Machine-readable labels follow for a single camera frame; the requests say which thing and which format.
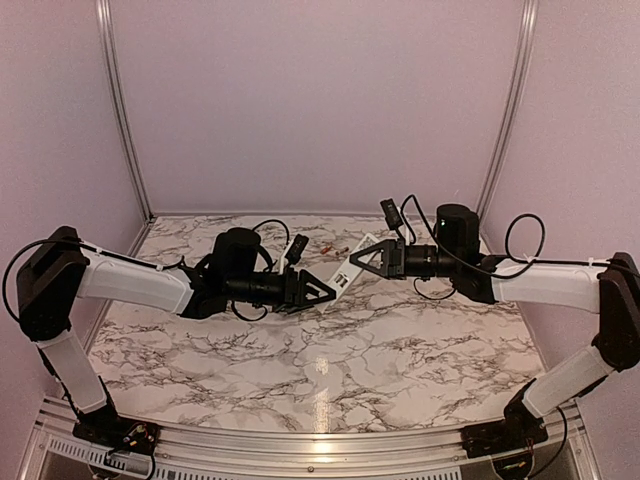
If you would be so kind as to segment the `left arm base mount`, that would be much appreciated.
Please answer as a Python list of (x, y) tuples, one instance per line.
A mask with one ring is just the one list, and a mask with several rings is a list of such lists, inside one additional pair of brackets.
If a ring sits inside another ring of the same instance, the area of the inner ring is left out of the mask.
[(111, 417), (85, 416), (73, 427), (73, 436), (109, 448), (109, 453), (154, 453), (160, 426), (149, 421), (119, 415)]

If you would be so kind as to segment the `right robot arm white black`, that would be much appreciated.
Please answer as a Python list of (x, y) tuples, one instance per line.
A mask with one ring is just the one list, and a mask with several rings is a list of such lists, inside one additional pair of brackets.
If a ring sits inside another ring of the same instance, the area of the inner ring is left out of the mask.
[(588, 346), (531, 381), (505, 407), (505, 419), (495, 428), (502, 446), (519, 446), (533, 433), (534, 422), (638, 364), (639, 272), (627, 253), (604, 261), (484, 255), (479, 217), (461, 204), (439, 206), (427, 231), (430, 245), (387, 239), (351, 254), (349, 261), (385, 279), (446, 278), (455, 292), (476, 303), (555, 305), (599, 317), (599, 331)]

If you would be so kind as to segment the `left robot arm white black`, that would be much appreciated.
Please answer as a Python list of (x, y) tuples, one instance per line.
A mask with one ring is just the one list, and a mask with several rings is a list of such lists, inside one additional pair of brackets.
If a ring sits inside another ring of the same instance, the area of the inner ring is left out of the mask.
[(79, 298), (152, 307), (190, 320), (205, 320), (239, 303), (296, 313), (336, 299), (334, 289), (306, 270), (295, 270), (307, 245), (297, 236), (276, 268), (260, 235), (234, 227), (218, 235), (211, 253), (196, 265), (161, 265), (82, 241), (62, 226), (21, 250), (28, 258), (9, 263), (1, 283), (16, 281), (17, 304), (5, 307), (36, 344), (45, 366), (62, 384), (80, 423), (106, 445), (125, 438), (126, 423), (94, 371), (72, 329)]

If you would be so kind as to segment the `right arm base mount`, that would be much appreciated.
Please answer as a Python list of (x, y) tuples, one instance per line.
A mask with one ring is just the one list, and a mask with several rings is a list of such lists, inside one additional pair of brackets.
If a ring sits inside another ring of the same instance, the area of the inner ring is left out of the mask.
[(543, 420), (524, 413), (507, 413), (501, 420), (466, 426), (461, 430), (462, 447), (469, 458), (529, 448), (547, 441)]

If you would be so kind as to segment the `white remote control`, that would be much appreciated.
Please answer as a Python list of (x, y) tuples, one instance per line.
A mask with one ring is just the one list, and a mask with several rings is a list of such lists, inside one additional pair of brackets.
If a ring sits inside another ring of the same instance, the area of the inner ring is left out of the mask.
[[(361, 250), (371, 247), (377, 242), (377, 237), (371, 233), (366, 233), (353, 249), (353, 253), (359, 253)], [(362, 271), (363, 269), (361, 267), (351, 264), (349, 258), (346, 258), (329, 279), (329, 286), (335, 291), (336, 298), (321, 304), (317, 310), (320, 313), (324, 313), (330, 307), (333, 307), (346, 293), (348, 288), (357, 280)]]

